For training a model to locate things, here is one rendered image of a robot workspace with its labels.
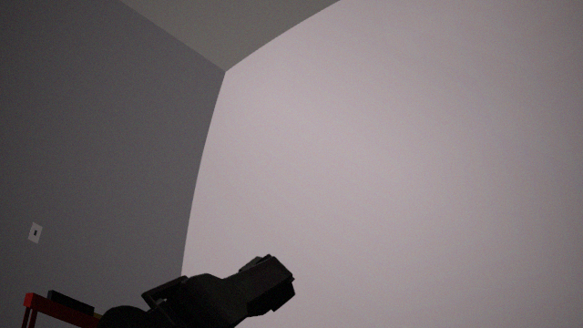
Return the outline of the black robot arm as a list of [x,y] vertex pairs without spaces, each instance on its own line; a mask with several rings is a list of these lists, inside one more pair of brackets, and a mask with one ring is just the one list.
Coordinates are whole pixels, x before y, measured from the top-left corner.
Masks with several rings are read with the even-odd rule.
[[235,328],[246,317],[279,309],[295,295],[294,280],[274,256],[257,256],[224,279],[183,275],[143,292],[148,311],[112,307],[97,328]]

